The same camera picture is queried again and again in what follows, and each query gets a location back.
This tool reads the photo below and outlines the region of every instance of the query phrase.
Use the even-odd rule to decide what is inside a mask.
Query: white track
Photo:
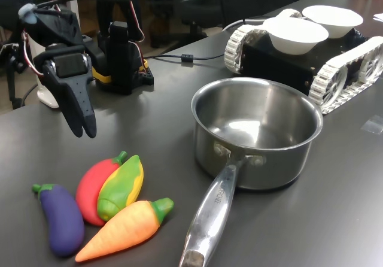
[[[287,9],[277,17],[301,17],[295,10]],[[263,25],[240,26],[229,39],[225,49],[226,67],[240,73],[242,48],[267,34]],[[347,66],[362,60],[358,81],[345,86]],[[383,37],[373,37],[358,47],[330,59],[314,77],[309,97],[327,114],[371,86],[383,71]]]

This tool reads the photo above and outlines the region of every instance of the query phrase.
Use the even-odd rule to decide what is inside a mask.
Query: saucepan handle
[[[205,267],[217,246],[244,160],[229,159],[210,185],[186,235],[180,267]]]

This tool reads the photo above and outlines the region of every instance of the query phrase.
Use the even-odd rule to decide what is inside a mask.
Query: table surface
[[[382,0],[302,0],[348,7],[364,17],[366,35],[383,34]],[[223,32],[177,50],[195,56],[223,52]],[[136,248],[83,266],[178,266],[185,235],[211,183],[193,157],[190,101],[203,85],[231,76],[222,58],[191,67],[152,60],[154,87],[130,96],[90,86],[98,135],[76,138],[60,112],[43,104],[0,116],[0,258],[2,266],[76,266],[48,247],[48,228],[33,183],[58,183],[75,194],[96,162],[126,150],[145,172],[139,199],[169,197],[175,208],[157,235]],[[380,267],[383,264],[383,137],[361,130],[383,115],[383,81],[324,119],[305,170],[291,187],[272,193],[238,190],[209,266]],[[86,243],[97,227],[86,226]]]

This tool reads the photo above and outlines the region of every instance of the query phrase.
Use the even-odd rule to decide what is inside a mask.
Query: orange carrot
[[[173,209],[169,198],[155,202],[136,201],[109,220],[78,252],[76,262],[93,259],[127,249],[156,233],[164,217]]]

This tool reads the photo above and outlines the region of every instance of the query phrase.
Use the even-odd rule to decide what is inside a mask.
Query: paper bowl
[[[344,37],[352,28],[363,23],[363,18],[356,12],[329,5],[313,5],[305,8],[302,14],[325,27],[329,38]]]
[[[329,36],[321,25],[294,17],[274,17],[264,25],[273,46],[286,54],[305,54]]]

